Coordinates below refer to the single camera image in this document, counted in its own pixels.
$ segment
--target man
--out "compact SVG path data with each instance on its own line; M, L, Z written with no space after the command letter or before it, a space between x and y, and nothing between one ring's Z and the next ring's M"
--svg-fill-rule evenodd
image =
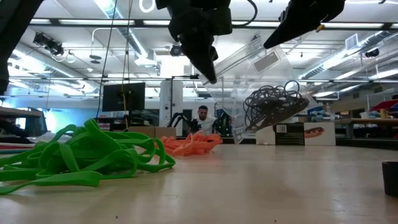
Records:
M205 131L206 135L211 134L213 131L213 123L216 118L212 116L207 116L208 108L207 106L200 106L198 110L198 124L200 124L202 130Z

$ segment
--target black cup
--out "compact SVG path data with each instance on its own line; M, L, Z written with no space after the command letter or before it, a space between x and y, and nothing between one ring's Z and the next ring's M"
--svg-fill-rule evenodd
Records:
M398 162L383 162L384 193L398 198Z

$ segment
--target computer monitor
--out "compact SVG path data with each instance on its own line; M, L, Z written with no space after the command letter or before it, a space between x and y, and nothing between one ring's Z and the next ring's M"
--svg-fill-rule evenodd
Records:
M105 85L102 111L133 111L145 109L145 83L128 83L122 85ZM124 109L123 93L126 99Z

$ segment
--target clear plastic bag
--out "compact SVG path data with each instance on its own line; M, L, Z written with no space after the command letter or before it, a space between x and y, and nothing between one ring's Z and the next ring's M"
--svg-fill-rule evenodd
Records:
M294 80L282 49L266 50L264 41L257 38L220 62L215 67L216 84L200 76L209 94L233 118L236 144L250 133L318 106Z

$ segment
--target ceiling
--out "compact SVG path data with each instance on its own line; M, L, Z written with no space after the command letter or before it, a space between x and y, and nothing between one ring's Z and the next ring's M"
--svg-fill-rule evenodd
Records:
M109 1L109 0L46 0L42 3L41 7L37 11L35 18L70 18L70 19L107 19L105 14L99 8L96 1ZM273 3L268 1L254 1L258 8L259 13L257 16L258 21L277 21L280 13L287 6L288 1L286 0L274 0ZM170 16L167 10L154 9L151 12L143 12L146 9L150 9L152 0L135 0L133 1L131 19L151 19L151 20L169 20ZM124 17L128 15L129 0L118 0L117 7L120 14ZM252 17L253 9L246 0L232 0L231 11L233 14L233 20L248 20ZM378 1L372 0L351 0L346 1L344 11L332 22L398 22L398 0L386 1L384 4L378 4ZM173 38L171 38L167 28L139 28L132 29L137 40L144 46L145 49L153 50L157 55L157 62L162 64L172 58L169 55L169 49L174 44ZM55 62L62 64L63 67L67 67L73 70L71 77L101 77L104 71L108 77L122 77L123 70L127 70L129 65L130 76L134 78L158 78L159 72L152 68L146 68L143 66L137 66L134 63L134 55L130 55L129 63L124 63L125 58L125 47L126 38L124 38L117 30L112 30L111 38L109 35L111 30L99 29L95 27L64 27L64 26L30 26L25 34L22 36L21 44L30 47L32 51L40 52L45 55L43 58L38 58L42 62L48 62L53 60L50 58L50 54L43 48L37 48L32 43L34 36L37 32L43 32L46 36L53 38L59 42L62 42L65 50L69 50L74 54L76 60L73 63L67 61ZM220 63L235 51L244 47L252 41L255 36L261 36L267 38L272 34L272 29L235 29L230 35L223 35L215 37L214 46L216 47L219 59L215 62ZM303 71L308 70L314 65L325 60L330 55L335 54L339 49L345 47L345 40L355 34L358 34L358 39L364 39L374 34L373 30L348 30L347 28L341 30L323 30L321 32L310 32L303 35L301 38L291 40L280 47L285 53L286 59L289 61L292 68L294 68L293 74L297 78ZM380 55L378 57L385 57L386 55L392 54L393 51L398 48L397 36L383 41L379 44ZM93 64L90 55L98 55L102 57L100 64ZM57 60L61 60L65 57L57 57ZM329 71L320 73L319 75L312 77L314 79L334 79L339 75L349 72L352 69L363 67L364 62L372 63L377 58L365 58L361 60L360 55L356 54L350 57L344 62L338 63L331 67ZM391 58L386 62L388 65L394 65L396 63L396 57ZM183 65L183 74L191 74L192 66L189 60L184 57L178 57L174 59L174 63ZM369 67L366 71L374 70L375 66ZM359 72L356 76L363 75L363 71ZM20 77L21 72L13 71L11 76ZM160 81L146 81L147 86L151 89L160 87ZM94 88L98 84L97 82L90 82L90 85ZM184 96L196 96L195 91L189 88L201 88L201 83L194 84L193 82L186 82L186 91ZM319 85L316 91L322 90ZM23 95L26 93L24 90L9 91L9 93L15 95ZM45 95L46 91L43 92L35 91L31 95ZM54 94L63 94L64 91L55 91ZM148 90L148 96L158 96L159 90Z

